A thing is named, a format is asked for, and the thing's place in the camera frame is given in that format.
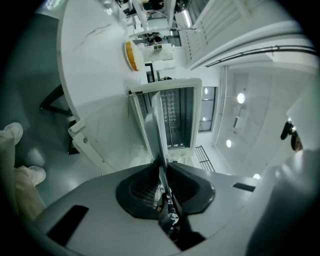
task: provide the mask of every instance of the kitchen appliance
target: kitchen appliance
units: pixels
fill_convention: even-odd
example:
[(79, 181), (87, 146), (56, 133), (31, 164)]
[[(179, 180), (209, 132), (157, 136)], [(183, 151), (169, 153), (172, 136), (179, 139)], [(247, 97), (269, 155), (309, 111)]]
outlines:
[(103, 99), (103, 107), (69, 129), (73, 145), (102, 174), (153, 161), (145, 130), (151, 98), (160, 92), (168, 158), (188, 165), (197, 140), (202, 81), (199, 78), (152, 82), (128, 89), (129, 95)]
[(195, 150), (199, 129), (202, 81), (199, 78), (170, 79), (130, 90), (130, 100), (148, 149), (150, 143), (144, 123), (152, 107), (152, 97), (157, 92), (161, 96), (169, 159), (188, 164), (189, 156)]

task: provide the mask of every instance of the gray floor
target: gray floor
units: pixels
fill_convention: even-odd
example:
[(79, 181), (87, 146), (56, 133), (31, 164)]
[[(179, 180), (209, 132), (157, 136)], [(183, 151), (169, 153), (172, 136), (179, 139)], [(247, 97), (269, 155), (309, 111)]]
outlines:
[[(12, 53), (0, 87), (0, 129), (11, 122), (24, 128), (16, 146), (16, 167), (37, 165), (46, 179), (37, 189), (47, 206), (101, 171), (81, 154), (68, 155), (68, 121), (39, 109), (60, 84), (57, 65), (58, 20), (35, 14)], [(66, 108), (63, 97), (57, 103)]]

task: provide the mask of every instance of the ceiling light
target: ceiling light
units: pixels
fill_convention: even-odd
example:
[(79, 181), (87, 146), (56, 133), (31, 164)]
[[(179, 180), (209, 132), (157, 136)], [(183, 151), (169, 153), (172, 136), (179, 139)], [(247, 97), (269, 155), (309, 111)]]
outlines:
[(186, 24), (187, 24), (188, 28), (190, 28), (191, 23), (190, 23), (188, 14), (187, 14), (187, 10), (184, 10), (182, 13), (184, 14), (184, 17), (185, 17)]
[(239, 93), (238, 96), (236, 97), (236, 99), (238, 100), (238, 102), (240, 104), (244, 103), (245, 102), (245, 95), (243, 93)]
[(227, 146), (228, 148), (231, 148), (231, 147), (232, 147), (232, 142), (231, 142), (230, 139), (228, 139), (228, 140), (226, 141), (226, 146)]
[(257, 180), (260, 180), (260, 179), (261, 179), (261, 176), (260, 176), (259, 174), (255, 174), (255, 175), (253, 175), (253, 178), (254, 178), (254, 179), (257, 179)]

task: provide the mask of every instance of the person's leg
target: person's leg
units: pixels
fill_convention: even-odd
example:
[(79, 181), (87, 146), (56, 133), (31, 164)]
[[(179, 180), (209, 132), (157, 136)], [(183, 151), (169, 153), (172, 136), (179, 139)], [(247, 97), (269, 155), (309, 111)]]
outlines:
[(0, 180), (6, 198), (13, 211), (18, 214), (15, 193), (15, 141), (14, 134), (10, 130), (0, 130)]
[(15, 176), (15, 198), (19, 210), (20, 217), (25, 221), (33, 221), (36, 217), (46, 209), (46, 205), (39, 195), (35, 185), (39, 181), (45, 179), (45, 170), (37, 166), (32, 166), (33, 169), (21, 166), (14, 170)]
[(42, 182), (46, 172), (41, 167), (15, 165), (15, 145), (23, 135), (20, 123), (11, 123), (0, 130), (0, 176), (2, 186), (13, 210), (25, 221), (33, 221), (45, 208), (35, 185)]

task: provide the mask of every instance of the white pants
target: white pants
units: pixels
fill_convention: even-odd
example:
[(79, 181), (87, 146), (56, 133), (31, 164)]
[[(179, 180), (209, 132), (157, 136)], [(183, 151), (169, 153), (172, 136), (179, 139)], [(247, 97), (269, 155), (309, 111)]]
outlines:
[(13, 211), (24, 221), (33, 221), (46, 205), (32, 183), (28, 168), (15, 166), (15, 138), (11, 131), (0, 130), (1, 185)]

